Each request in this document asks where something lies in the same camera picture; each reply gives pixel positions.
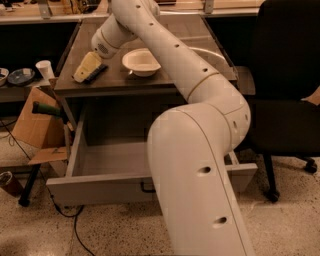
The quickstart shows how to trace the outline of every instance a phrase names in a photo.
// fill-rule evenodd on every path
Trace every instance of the cardboard box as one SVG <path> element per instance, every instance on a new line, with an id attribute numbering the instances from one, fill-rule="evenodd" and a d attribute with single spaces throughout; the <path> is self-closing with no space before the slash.
<path id="1" fill-rule="evenodd" d="M 33 114 L 34 101 L 59 107 L 54 98 L 39 88 L 32 87 L 12 131 L 13 136 L 17 140 L 39 148 L 39 151 L 29 162 L 30 165 L 66 160 L 67 152 L 62 119 L 46 114 Z"/>

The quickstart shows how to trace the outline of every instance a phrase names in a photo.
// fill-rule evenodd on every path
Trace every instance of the wooden tabletop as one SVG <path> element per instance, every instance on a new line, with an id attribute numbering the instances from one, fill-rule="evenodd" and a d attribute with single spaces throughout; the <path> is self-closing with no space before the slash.
<path id="1" fill-rule="evenodd" d="M 84 56 L 91 51 L 91 38 L 104 20 L 104 18 L 88 18 L 83 21 L 58 78 L 55 87 L 58 95 L 63 97 L 97 96 L 128 91 L 175 88 L 163 69 L 158 70 L 153 76 L 141 78 L 130 74 L 129 70 L 122 65 L 122 57 L 126 53 L 145 47 L 140 39 L 124 44 L 112 59 L 103 60 L 108 69 L 90 85 L 74 81 L 72 76 Z M 222 56 L 200 15 L 163 15 L 160 17 L 160 23 L 189 47 L 195 50 L 200 49 L 199 55 L 209 63 L 215 62 L 212 60 L 214 56 Z M 216 68 L 223 72 L 229 80 L 235 80 L 233 68 L 226 61 L 220 61 L 217 65 Z"/>

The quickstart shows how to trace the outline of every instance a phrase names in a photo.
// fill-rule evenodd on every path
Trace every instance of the paper cup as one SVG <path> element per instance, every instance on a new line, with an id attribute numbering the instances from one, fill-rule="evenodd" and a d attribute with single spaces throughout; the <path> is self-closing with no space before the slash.
<path id="1" fill-rule="evenodd" d="M 49 81 L 49 79 L 54 78 L 51 62 L 49 60 L 41 60 L 37 62 L 36 67 L 45 80 Z"/>

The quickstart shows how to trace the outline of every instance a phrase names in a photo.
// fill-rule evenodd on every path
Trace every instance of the white bowl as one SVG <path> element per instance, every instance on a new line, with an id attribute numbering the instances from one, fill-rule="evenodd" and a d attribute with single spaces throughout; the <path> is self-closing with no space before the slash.
<path id="1" fill-rule="evenodd" d="M 158 61 L 147 48 L 136 49 L 128 52 L 122 58 L 122 64 L 140 77 L 151 76 L 161 68 Z"/>
<path id="2" fill-rule="evenodd" d="M 3 86 L 6 83 L 8 75 L 8 69 L 0 68 L 0 86 Z"/>

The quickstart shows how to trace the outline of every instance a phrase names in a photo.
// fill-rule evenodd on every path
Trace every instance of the black chair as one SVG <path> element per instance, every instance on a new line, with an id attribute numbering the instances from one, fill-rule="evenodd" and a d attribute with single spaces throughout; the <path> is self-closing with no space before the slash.
<path id="1" fill-rule="evenodd" d="M 301 99 L 320 85 L 319 28 L 318 0 L 266 0 L 256 20 L 248 56 L 255 95 L 247 97 L 252 124 L 245 144 L 264 157 L 273 202 L 280 194 L 271 156 L 299 157 L 306 171 L 317 170 L 310 157 L 320 156 L 320 106 Z"/>

